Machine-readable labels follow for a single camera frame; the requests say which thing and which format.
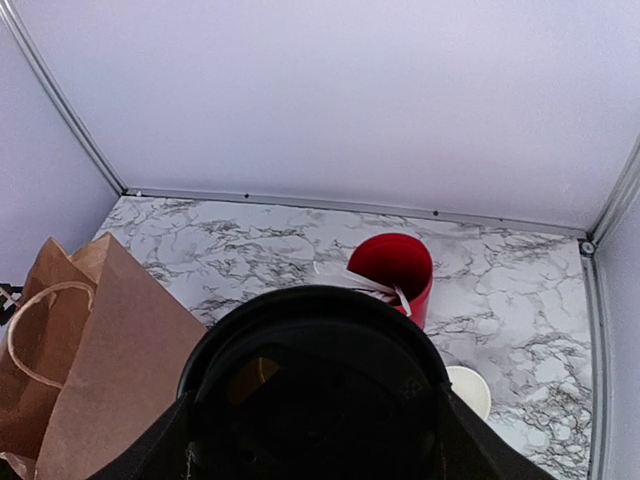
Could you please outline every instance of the marble surface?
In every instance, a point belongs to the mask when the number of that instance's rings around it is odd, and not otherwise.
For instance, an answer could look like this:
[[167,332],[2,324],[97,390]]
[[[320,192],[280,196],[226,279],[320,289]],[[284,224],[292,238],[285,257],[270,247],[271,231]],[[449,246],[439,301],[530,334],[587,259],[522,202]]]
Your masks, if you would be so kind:
[[426,333],[447,365],[487,380],[488,420],[559,479],[587,478],[591,344],[573,239],[394,216],[125,197],[111,232],[183,305],[212,324],[257,294],[309,283],[312,261],[346,264],[383,232],[434,258]]

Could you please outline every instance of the white plate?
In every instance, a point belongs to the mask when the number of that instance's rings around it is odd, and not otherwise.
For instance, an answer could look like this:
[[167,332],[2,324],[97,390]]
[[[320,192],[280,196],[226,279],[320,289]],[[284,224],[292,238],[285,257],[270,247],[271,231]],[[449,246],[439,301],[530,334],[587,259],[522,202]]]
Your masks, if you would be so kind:
[[484,378],[467,367],[447,367],[452,390],[483,420],[491,411],[491,392]]

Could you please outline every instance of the white panel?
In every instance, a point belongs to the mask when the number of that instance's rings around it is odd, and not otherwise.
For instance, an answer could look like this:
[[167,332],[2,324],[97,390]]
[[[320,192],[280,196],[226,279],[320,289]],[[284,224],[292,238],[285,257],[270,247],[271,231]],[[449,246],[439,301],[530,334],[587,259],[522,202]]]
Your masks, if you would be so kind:
[[587,227],[638,0],[15,0],[124,180]]
[[606,273],[612,365],[611,479],[640,478],[640,198],[598,252]]
[[0,282],[22,285],[44,241],[91,239],[117,196],[0,21]]

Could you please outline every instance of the paper bag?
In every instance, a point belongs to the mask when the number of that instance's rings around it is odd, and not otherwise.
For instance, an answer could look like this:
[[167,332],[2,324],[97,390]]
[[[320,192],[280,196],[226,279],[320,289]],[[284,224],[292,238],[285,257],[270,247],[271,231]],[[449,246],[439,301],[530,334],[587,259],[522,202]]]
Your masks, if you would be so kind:
[[0,345],[0,456],[25,479],[86,479],[173,403],[205,328],[111,235],[71,257],[48,240],[20,302]]

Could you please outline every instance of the red container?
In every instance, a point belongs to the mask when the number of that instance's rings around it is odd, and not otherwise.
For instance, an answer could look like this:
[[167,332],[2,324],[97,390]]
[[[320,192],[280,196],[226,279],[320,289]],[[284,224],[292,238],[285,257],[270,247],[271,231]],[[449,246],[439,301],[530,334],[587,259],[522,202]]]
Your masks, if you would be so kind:
[[[411,305],[411,320],[424,328],[433,285],[433,261],[427,247],[402,233],[384,233],[355,249],[347,270],[375,282],[400,287]],[[406,314],[402,306],[395,306]]]

